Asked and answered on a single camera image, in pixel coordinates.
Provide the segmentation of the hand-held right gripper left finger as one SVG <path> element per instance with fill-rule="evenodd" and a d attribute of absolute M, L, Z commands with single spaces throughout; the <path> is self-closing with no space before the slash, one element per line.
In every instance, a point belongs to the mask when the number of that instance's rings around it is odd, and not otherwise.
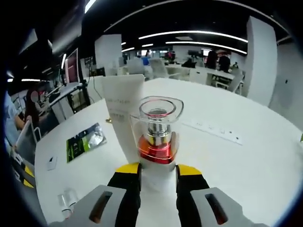
<path fill-rule="evenodd" d="M 107 185 L 99 185 L 80 199 L 74 213 L 51 227 L 134 227 L 141 206 L 140 163 L 119 167 Z"/>

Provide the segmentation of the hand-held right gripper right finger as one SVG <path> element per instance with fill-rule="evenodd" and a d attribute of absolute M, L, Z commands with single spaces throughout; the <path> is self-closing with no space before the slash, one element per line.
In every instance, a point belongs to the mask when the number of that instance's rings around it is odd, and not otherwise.
<path fill-rule="evenodd" d="M 243 214 L 240 204 L 217 187 L 209 187 L 194 167 L 176 166 L 176 206 L 182 227 L 265 227 Z"/>

